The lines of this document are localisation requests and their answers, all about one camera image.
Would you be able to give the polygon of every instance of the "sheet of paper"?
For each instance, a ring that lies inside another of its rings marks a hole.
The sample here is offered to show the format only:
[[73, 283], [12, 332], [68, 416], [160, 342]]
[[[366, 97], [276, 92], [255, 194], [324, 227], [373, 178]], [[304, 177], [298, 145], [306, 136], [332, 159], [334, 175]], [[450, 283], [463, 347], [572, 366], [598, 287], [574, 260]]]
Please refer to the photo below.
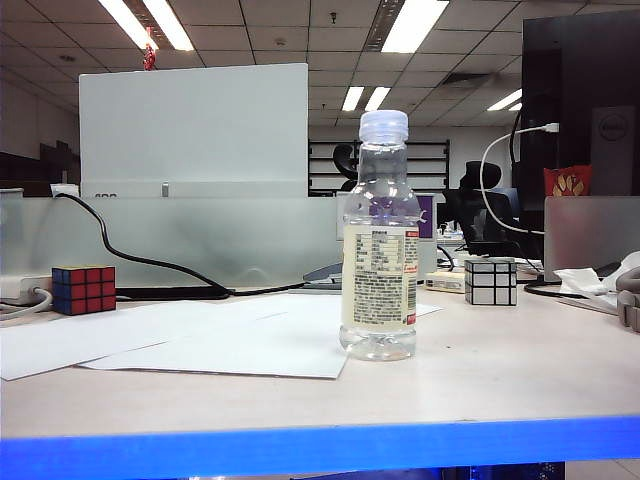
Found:
[[2, 371], [13, 380], [196, 334], [219, 319], [280, 313], [259, 304], [166, 302], [0, 329]]
[[[274, 312], [238, 319], [234, 306]], [[112, 355], [83, 366], [337, 378], [346, 354], [338, 330], [341, 299], [335, 295], [274, 295], [225, 304], [229, 318], [211, 322], [198, 336]], [[440, 310], [417, 305], [417, 314]]]

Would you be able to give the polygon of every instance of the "bottle cap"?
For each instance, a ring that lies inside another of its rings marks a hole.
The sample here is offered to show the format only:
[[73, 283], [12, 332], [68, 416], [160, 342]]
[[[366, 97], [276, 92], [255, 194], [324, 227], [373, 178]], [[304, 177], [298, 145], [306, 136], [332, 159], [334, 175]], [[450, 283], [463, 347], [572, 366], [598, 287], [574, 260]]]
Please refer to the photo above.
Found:
[[360, 140], [399, 140], [409, 138], [409, 119], [398, 110], [375, 110], [360, 117]]

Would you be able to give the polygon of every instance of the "bottle label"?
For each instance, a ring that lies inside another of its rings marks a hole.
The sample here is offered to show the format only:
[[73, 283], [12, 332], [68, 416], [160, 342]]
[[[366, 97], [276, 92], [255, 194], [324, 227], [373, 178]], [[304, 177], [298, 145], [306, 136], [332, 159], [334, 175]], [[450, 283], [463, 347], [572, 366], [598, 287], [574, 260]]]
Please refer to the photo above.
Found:
[[342, 323], [370, 331], [416, 321], [418, 228], [345, 225]]

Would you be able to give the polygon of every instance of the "ceiling light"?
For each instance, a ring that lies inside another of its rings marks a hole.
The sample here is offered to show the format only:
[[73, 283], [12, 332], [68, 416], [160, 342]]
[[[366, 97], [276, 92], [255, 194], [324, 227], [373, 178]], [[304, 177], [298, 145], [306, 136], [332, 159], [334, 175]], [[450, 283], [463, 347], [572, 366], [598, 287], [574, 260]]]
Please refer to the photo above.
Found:
[[516, 90], [511, 95], [508, 95], [508, 96], [504, 97], [502, 100], [500, 100], [495, 105], [491, 105], [489, 108], [487, 108], [487, 111], [488, 112], [494, 112], [496, 110], [502, 110], [507, 105], [511, 105], [513, 102], [518, 100], [520, 97], [522, 97], [522, 89]]
[[389, 87], [376, 87], [376, 89], [373, 91], [373, 94], [371, 94], [369, 103], [367, 103], [367, 106], [364, 107], [364, 109], [367, 112], [377, 110], [384, 100], [384, 97], [386, 97], [387, 93], [389, 93], [389, 90], [391, 90]]
[[140, 24], [138, 19], [135, 17], [131, 10], [127, 8], [122, 0], [98, 0], [104, 8], [111, 14], [113, 19], [118, 22], [118, 25], [122, 27], [122, 29], [126, 32], [133, 43], [135, 43], [138, 48], [144, 50], [147, 46], [147, 43], [151, 45], [154, 50], [158, 49], [158, 45], [154, 42], [149, 35], [147, 35], [147, 31]]
[[382, 51], [415, 52], [448, 4], [444, 0], [406, 0]]
[[187, 32], [182, 28], [167, 0], [144, 0], [144, 4], [167, 38], [169, 38], [173, 48], [176, 50], [193, 50], [193, 45], [191, 45]]
[[354, 111], [358, 105], [358, 100], [360, 100], [360, 95], [362, 95], [363, 90], [364, 87], [349, 87], [347, 98], [344, 99], [344, 105], [342, 105], [342, 110], [345, 112]]

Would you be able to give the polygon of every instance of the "white cable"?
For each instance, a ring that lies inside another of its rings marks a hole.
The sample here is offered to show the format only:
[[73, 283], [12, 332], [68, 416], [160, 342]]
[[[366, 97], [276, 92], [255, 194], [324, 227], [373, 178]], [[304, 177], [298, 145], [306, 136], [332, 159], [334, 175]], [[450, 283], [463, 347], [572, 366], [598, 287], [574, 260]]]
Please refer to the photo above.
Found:
[[0, 321], [11, 320], [12, 318], [22, 317], [29, 313], [41, 312], [42, 310], [49, 308], [49, 306], [51, 305], [51, 302], [53, 302], [53, 295], [51, 295], [51, 293], [48, 290], [45, 290], [43, 288], [37, 288], [37, 287], [33, 289], [33, 292], [39, 295], [44, 295], [44, 300], [42, 300], [37, 305], [34, 305], [33, 307], [27, 307], [21, 310], [17, 310], [13, 313], [0, 315]]
[[[526, 133], [526, 132], [535, 132], [536, 130], [542, 130], [548, 133], [558, 133], [559, 129], [560, 129], [560, 124], [547, 123], [546, 125], [543, 125], [541, 127], [532, 127], [532, 128], [524, 128], [522, 130], [516, 130], [514, 132], [514, 135], [520, 135], [521, 133]], [[510, 136], [511, 134], [504, 135], [494, 140], [493, 142], [491, 142], [491, 144], [487, 147], [487, 149], [484, 151], [484, 154], [482, 155], [482, 160], [480, 161], [480, 193], [482, 194], [482, 199], [484, 200], [484, 204], [487, 207], [487, 211], [493, 217], [493, 219], [498, 223], [498, 225], [504, 228], [507, 228], [509, 230], [513, 230], [514, 232], [535, 233], [537, 235], [544, 235], [544, 232], [540, 232], [538, 230], [526, 230], [524, 228], [518, 228], [518, 227], [513, 227], [511, 225], [507, 225], [496, 216], [493, 210], [491, 210], [491, 206], [489, 206], [489, 201], [487, 200], [487, 193], [484, 189], [484, 179], [482, 178], [484, 173], [484, 163], [485, 163], [485, 160], [487, 159], [487, 154], [489, 153], [489, 150], [491, 150], [496, 143], [499, 143], [502, 140], [506, 140]]]

